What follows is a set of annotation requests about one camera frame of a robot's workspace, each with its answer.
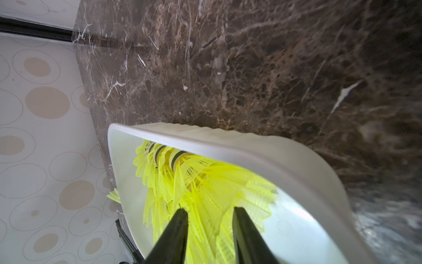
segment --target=beige circle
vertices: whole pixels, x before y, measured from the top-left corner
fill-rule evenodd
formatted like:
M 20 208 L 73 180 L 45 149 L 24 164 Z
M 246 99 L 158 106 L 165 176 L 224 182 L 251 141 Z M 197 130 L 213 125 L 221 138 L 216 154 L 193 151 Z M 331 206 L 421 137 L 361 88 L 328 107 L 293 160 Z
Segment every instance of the beige circle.
M 108 181 L 108 177 L 107 176 L 105 176 L 104 179 L 103 179 L 103 186 L 106 189 L 111 189 L 111 185 L 110 185 L 110 182 Z
M 17 136 L 0 137 L 0 155 L 13 156 L 21 152 L 25 147 L 24 141 Z
M 24 67 L 30 74 L 37 77 L 45 77 L 51 73 L 50 65 L 40 58 L 27 58 Z
M 68 210 L 80 209 L 92 200 L 95 194 L 94 185 L 85 180 L 77 180 L 68 184 L 59 197 L 60 205 Z
M 54 248 L 59 237 L 54 233 L 45 234 L 42 237 L 38 238 L 34 243 L 34 251 L 36 253 L 44 253 Z
M 69 223 L 69 231 L 72 235 L 81 237 L 94 231 L 103 218 L 101 210 L 96 207 L 86 207 L 77 212 Z
M 56 119 L 70 109 L 70 101 L 59 89 L 42 86 L 32 89 L 25 97 L 25 104 L 36 116 Z
M 110 211 L 112 211 L 112 212 L 116 211 L 116 206 L 114 205 L 113 202 L 110 204 Z
M 88 244 L 85 246 L 85 253 L 90 255 L 94 254 L 101 248 L 102 245 L 103 240 L 99 237 L 96 237 L 93 240 L 89 241 Z
M 79 102 L 81 102 L 81 105 L 83 105 L 84 107 L 89 108 L 87 96 L 85 95 L 85 93 L 82 93 L 79 96 Z
M 35 196 L 16 206 L 9 218 L 19 231 L 36 230 L 50 222 L 57 213 L 57 202 L 48 196 Z

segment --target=circle pattern wallpaper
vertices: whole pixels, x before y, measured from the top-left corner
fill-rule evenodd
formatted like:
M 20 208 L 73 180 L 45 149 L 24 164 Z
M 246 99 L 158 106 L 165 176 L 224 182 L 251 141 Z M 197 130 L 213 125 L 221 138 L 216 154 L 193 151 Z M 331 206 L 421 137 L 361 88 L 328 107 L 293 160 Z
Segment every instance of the circle pattern wallpaper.
M 50 2 L 4 1 L 0 11 L 42 19 Z M 18 35 L 0 43 L 0 262 L 124 261 L 75 52 Z
M 7 0 L 0 2 L 0 12 L 13 19 L 73 30 L 79 4 L 80 0 Z

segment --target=brown marble wall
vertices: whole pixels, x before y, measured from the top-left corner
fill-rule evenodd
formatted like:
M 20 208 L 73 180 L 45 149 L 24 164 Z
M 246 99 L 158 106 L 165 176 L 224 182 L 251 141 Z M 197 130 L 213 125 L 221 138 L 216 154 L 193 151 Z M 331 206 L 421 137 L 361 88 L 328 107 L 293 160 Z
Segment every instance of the brown marble wall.
M 288 137 L 345 184 L 414 190 L 394 216 L 416 215 L 418 239 L 395 232 L 412 240 L 407 263 L 422 259 L 420 1 L 82 0 L 85 28 L 103 36 L 75 48 L 107 165 L 113 122 Z

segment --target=yellow shuttlecock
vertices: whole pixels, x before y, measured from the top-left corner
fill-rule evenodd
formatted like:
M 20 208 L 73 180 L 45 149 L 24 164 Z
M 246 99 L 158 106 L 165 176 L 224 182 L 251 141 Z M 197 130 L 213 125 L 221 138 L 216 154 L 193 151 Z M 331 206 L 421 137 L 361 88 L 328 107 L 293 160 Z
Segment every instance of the yellow shuttlecock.
M 115 201 L 116 203 L 120 204 L 120 197 L 119 197 L 119 192 L 117 191 L 117 189 L 114 189 L 109 194 L 107 194 L 107 197 Z
M 143 223 L 152 225 L 154 242 L 156 242 L 171 220 L 174 212 L 162 197 L 156 197 L 152 188 L 148 189 L 143 210 Z
M 186 264 L 233 263 L 235 206 L 248 212 L 258 230 L 271 215 L 275 185 L 239 166 L 144 141 L 137 148 L 137 176 L 149 187 L 144 223 L 156 241 L 176 209 L 189 215 Z

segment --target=white plastic bin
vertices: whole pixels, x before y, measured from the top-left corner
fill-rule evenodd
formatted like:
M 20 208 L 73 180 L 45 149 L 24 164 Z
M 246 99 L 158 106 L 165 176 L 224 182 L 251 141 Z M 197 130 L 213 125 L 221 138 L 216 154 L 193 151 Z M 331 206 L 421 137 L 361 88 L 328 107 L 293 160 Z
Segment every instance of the white plastic bin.
M 272 216 L 262 237 L 289 264 L 372 264 L 372 252 L 356 232 L 346 192 L 318 154 L 291 139 L 198 126 L 111 124 L 108 147 L 122 208 L 132 237 L 146 257 L 154 246 L 152 227 L 142 223 L 147 187 L 135 176 L 142 139 L 232 163 L 276 184 Z

